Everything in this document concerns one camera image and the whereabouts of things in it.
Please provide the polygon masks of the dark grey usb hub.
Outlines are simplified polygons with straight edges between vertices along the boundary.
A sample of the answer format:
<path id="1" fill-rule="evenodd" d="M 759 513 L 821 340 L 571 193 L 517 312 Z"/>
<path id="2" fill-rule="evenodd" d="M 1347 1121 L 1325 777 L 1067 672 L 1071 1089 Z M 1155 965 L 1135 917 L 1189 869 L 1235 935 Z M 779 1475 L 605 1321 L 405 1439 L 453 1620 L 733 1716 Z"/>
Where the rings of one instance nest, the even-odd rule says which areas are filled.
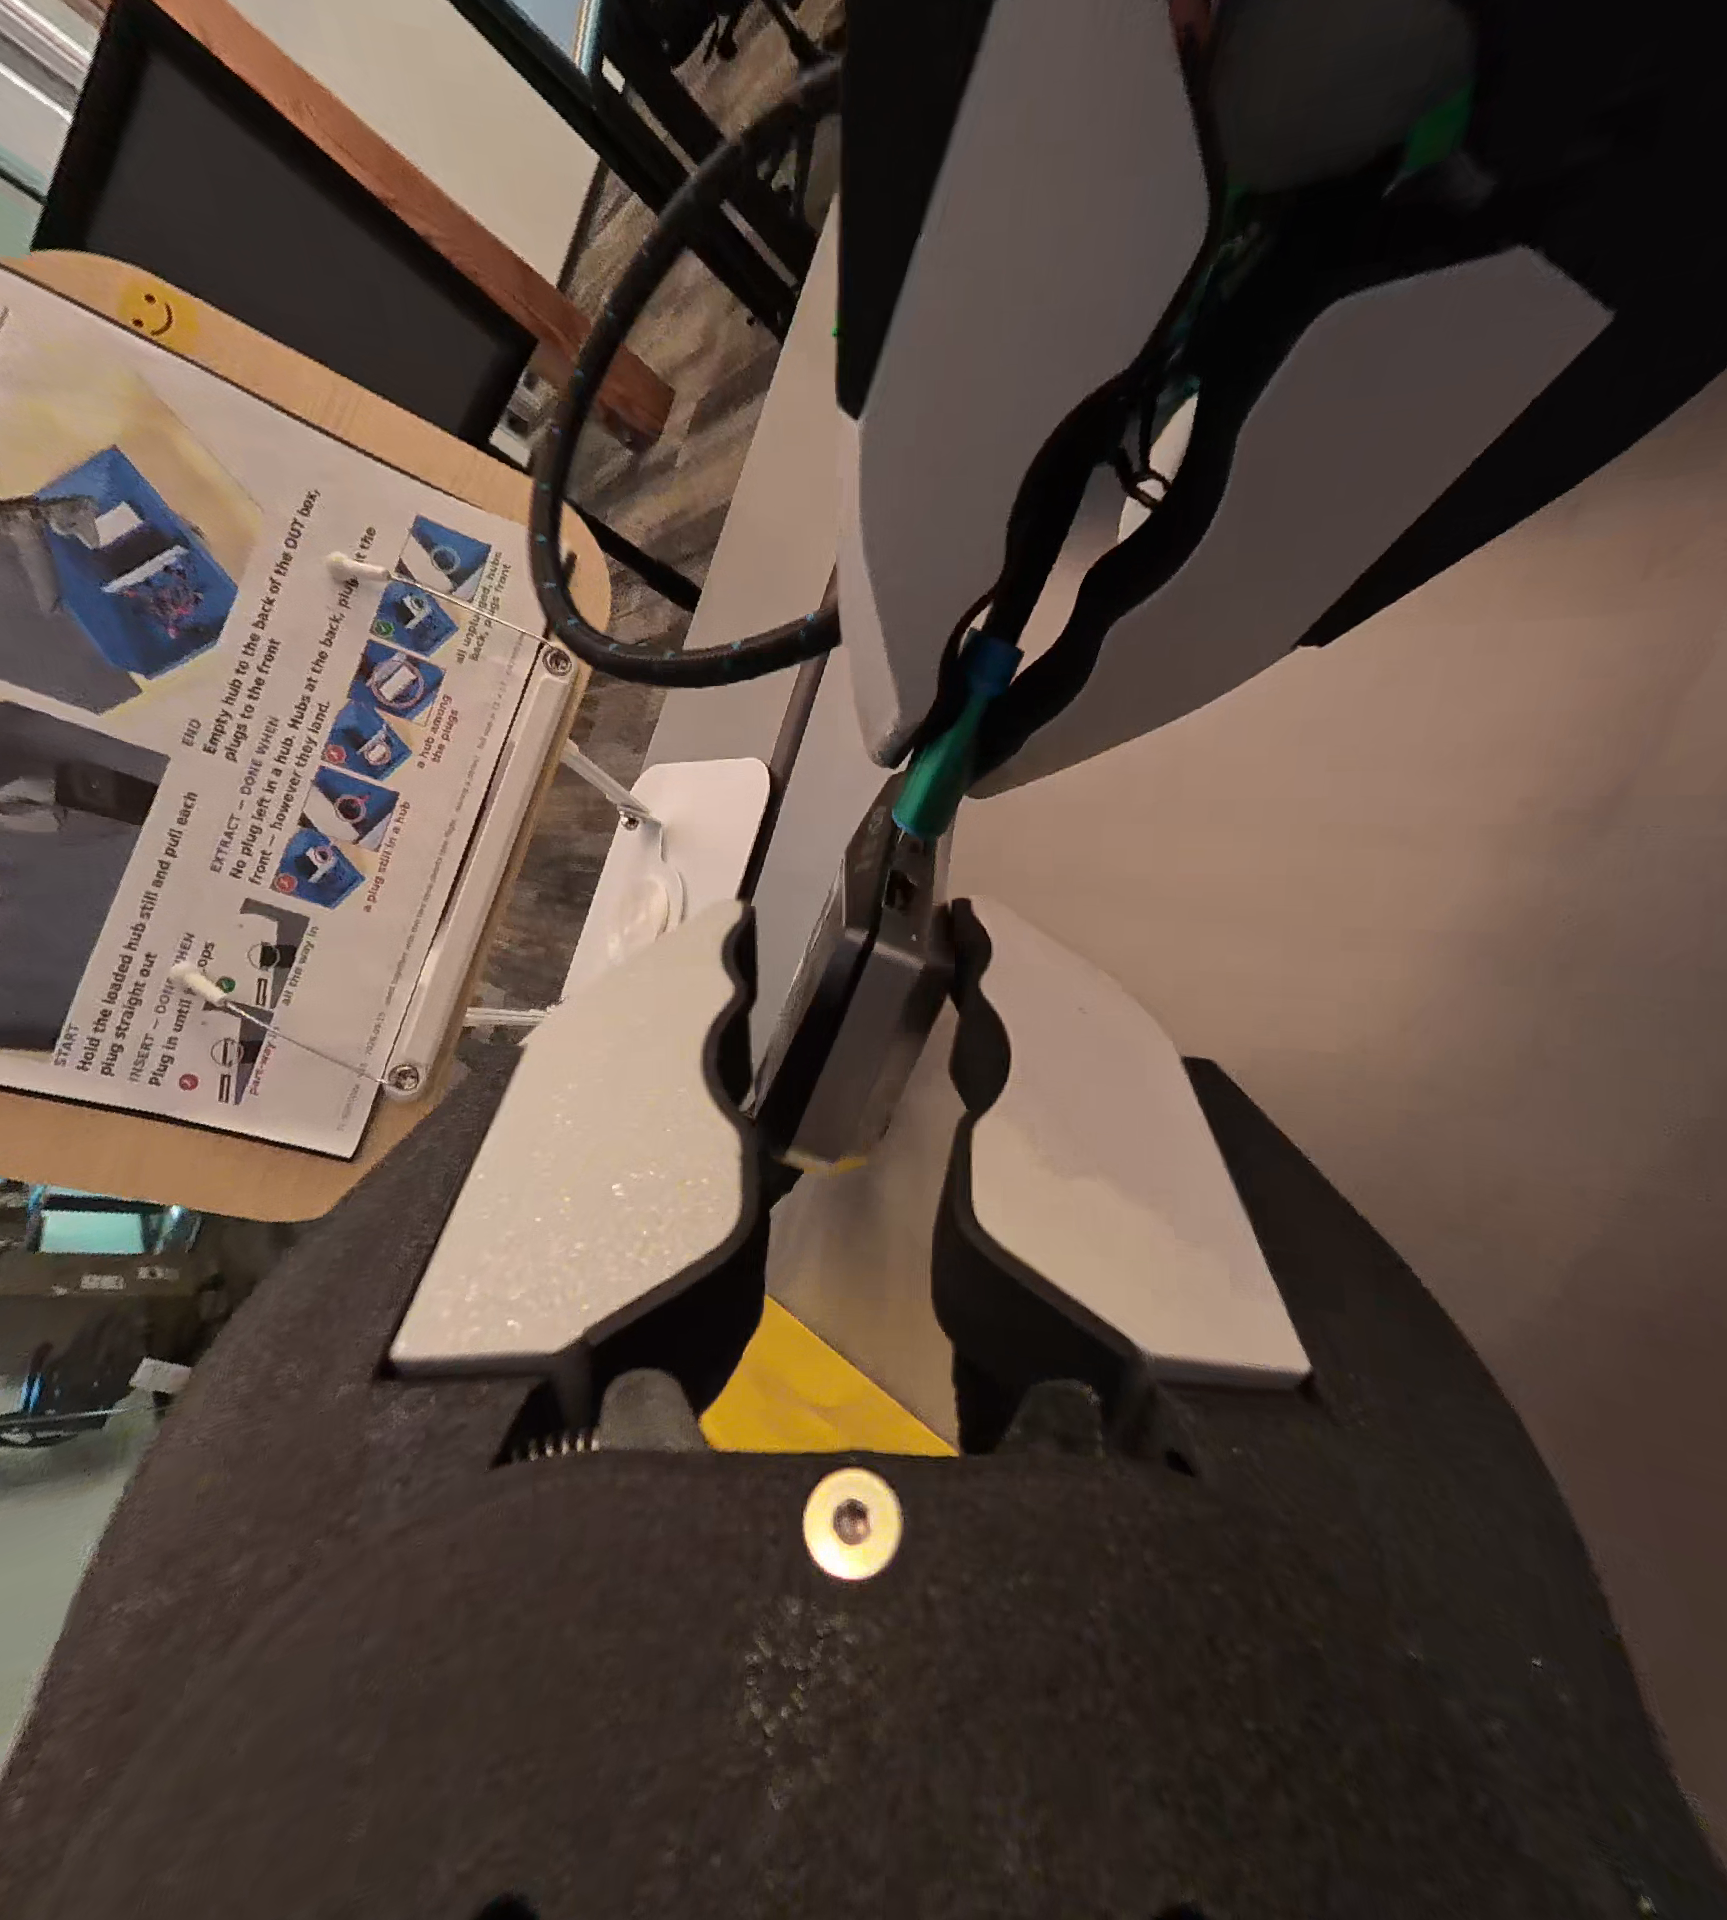
<path id="1" fill-rule="evenodd" d="M 775 1159 L 835 1169 L 875 1149 L 951 971 L 937 848 L 891 828 L 839 868 L 757 1067 L 753 1121 Z"/>

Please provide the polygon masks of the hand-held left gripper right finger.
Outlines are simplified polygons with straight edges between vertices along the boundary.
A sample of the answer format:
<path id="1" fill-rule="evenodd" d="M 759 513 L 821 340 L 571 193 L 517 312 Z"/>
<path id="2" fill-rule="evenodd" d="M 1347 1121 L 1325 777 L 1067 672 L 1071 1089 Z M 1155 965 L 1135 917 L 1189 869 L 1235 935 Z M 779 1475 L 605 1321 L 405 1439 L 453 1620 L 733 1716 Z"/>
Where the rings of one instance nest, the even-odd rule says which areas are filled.
<path id="1" fill-rule="evenodd" d="M 995 1379 L 1297 1387 L 1305 1346 L 1181 1053 L 1019 916 L 957 916 L 939 1324 Z"/>

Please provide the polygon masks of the yellow plastic bin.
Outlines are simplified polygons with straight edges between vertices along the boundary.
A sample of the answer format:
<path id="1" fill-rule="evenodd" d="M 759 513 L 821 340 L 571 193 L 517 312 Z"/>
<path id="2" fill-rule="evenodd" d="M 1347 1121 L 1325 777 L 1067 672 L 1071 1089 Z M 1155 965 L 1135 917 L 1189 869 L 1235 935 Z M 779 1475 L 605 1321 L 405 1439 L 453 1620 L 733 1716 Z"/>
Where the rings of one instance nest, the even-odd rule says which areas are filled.
<path id="1" fill-rule="evenodd" d="M 949 1457 L 955 1447 L 801 1320 L 765 1299 L 729 1382 L 699 1420 L 735 1454 Z"/>

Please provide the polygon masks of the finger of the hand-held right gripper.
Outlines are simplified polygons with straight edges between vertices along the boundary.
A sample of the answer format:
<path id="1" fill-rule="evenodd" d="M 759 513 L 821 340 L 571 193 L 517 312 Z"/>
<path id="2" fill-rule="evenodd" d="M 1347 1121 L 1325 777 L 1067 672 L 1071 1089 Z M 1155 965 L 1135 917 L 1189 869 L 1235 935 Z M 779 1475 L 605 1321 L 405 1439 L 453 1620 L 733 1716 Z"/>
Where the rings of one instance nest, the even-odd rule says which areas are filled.
<path id="1" fill-rule="evenodd" d="M 1241 425 L 1195 551 L 983 785 L 1045 779 L 1269 669 L 1611 320 L 1529 247 L 1331 303 Z"/>
<path id="2" fill-rule="evenodd" d="M 1129 370 L 1207 222 L 1169 4 L 849 4 L 843 653 L 877 766 L 995 585 L 1025 470 Z"/>

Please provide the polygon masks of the black braided cable green plug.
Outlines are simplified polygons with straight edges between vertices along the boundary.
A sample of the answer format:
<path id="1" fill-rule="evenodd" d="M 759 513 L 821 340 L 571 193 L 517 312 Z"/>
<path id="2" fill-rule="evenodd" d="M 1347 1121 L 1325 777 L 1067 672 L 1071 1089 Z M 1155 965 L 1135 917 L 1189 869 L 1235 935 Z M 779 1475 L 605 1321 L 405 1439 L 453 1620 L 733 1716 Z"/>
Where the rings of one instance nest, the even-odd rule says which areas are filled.
<path id="1" fill-rule="evenodd" d="M 635 320 L 705 217 L 797 135 L 841 119 L 833 396 L 839 545 L 823 602 L 775 627 L 683 649 L 629 644 L 571 606 L 561 523 L 593 402 Z M 897 63 L 855 25 L 707 156 L 605 299 L 531 456 L 529 566 L 549 636 L 595 676 L 703 695 L 849 660 L 869 756 L 893 767 L 865 839 L 873 912 L 911 917 L 939 894 L 941 848 L 997 763 L 1019 640 L 1091 470 L 1089 404 L 1075 440 L 1025 405 L 1053 397 L 1021 270 L 1041 255 L 999 217 L 1027 145 L 1021 79 L 1001 77 L 979 24 Z"/>

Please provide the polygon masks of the instruction sheet on wooden board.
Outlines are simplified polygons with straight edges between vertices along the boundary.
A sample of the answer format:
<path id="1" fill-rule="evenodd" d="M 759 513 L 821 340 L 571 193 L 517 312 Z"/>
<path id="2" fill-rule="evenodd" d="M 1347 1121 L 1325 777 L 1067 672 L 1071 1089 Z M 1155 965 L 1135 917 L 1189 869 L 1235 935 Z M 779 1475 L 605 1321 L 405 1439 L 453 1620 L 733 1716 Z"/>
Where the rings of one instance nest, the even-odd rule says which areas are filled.
<path id="1" fill-rule="evenodd" d="M 0 262 L 0 1178 L 307 1222 L 429 1116 L 587 669 L 527 484 Z"/>

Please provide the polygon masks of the black sign stand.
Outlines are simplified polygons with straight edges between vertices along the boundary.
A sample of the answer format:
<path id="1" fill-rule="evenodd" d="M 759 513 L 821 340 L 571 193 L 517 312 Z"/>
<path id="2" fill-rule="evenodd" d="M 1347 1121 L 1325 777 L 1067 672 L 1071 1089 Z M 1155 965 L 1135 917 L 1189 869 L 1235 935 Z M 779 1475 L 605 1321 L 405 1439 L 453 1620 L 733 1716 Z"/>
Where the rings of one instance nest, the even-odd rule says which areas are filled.
<path id="1" fill-rule="evenodd" d="M 491 448 L 533 332 L 161 4 L 111 4 L 29 243 L 145 272 Z"/>

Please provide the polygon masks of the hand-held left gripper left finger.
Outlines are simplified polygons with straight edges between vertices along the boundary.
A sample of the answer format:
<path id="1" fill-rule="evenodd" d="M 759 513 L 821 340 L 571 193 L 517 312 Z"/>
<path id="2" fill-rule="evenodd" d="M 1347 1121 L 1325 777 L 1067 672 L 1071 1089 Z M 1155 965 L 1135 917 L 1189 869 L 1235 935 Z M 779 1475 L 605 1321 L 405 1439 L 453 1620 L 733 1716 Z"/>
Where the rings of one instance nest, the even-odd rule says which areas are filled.
<path id="1" fill-rule="evenodd" d="M 397 1374 L 579 1382 L 695 1287 L 763 1284 L 753 987 L 753 914 L 699 909 L 543 1016 L 397 1326 Z"/>

